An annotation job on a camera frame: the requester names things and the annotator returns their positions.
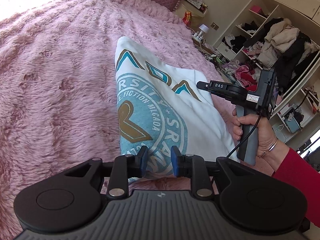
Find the red snack bag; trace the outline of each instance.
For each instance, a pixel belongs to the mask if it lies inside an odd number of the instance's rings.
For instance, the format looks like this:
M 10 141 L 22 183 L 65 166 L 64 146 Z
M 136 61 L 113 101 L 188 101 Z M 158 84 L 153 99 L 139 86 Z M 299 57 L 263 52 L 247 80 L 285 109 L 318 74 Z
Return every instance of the red snack bag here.
M 187 27 L 190 27 L 190 25 L 191 25 L 191 20 L 192 20 L 191 12 L 186 11 L 186 13 L 184 14 L 184 18 L 182 19 L 182 21 L 184 22 L 185 25 L 187 25 Z

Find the silver screw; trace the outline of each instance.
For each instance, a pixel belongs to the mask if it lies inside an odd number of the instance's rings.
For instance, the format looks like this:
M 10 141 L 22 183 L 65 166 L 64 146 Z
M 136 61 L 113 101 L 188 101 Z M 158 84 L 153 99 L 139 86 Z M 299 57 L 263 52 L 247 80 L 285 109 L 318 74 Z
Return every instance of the silver screw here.
M 201 188 L 197 190 L 197 195 L 200 197 L 209 197 L 211 196 L 212 191 L 207 188 Z
M 109 191 L 109 194 L 113 197 L 120 197 L 124 194 L 124 190 L 122 188 L 113 188 Z

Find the gray handle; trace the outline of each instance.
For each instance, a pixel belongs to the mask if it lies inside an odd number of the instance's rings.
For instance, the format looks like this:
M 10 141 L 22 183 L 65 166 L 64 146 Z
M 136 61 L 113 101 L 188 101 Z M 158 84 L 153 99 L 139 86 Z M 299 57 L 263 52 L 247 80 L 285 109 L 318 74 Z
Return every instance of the gray handle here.
M 257 114 L 255 111 L 243 108 L 242 106 L 236 106 L 236 111 L 238 117 L 248 114 Z M 248 135 L 248 133 L 252 130 L 253 125 L 241 125 L 241 128 L 243 130 L 243 134 L 239 143 L 241 143 L 243 139 Z M 239 147 L 237 157 L 250 165 L 255 165 L 258 145 L 258 128 L 256 128 L 249 136 L 248 140 L 242 143 L 242 145 Z

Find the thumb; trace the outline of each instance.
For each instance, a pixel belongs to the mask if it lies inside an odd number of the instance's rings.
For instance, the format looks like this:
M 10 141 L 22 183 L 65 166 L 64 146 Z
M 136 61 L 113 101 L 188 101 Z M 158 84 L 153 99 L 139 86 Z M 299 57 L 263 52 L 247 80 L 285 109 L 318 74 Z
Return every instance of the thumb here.
M 257 120 L 258 120 L 258 115 L 256 114 L 248 114 L 246 116 L 241 116 L 238 118 L 238 121 L 241 124 L 251 124 L 251 125 L 255 125 Z

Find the lampshade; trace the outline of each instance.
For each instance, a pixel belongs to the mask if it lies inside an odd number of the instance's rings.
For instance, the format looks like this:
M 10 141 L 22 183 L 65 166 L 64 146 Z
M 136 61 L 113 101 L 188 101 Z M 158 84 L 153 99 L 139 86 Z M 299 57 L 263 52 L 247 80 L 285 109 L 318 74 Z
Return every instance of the lampshade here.
M 208 28 L 207 26 L 205 26 L 204 24 L 202 24 L 202 25 L 199 27 L 199 29 L 200 29 L 201 31 L 203 31 L 204 33 L 207 33 L 207 32 L 209 31 L 209 28 Z

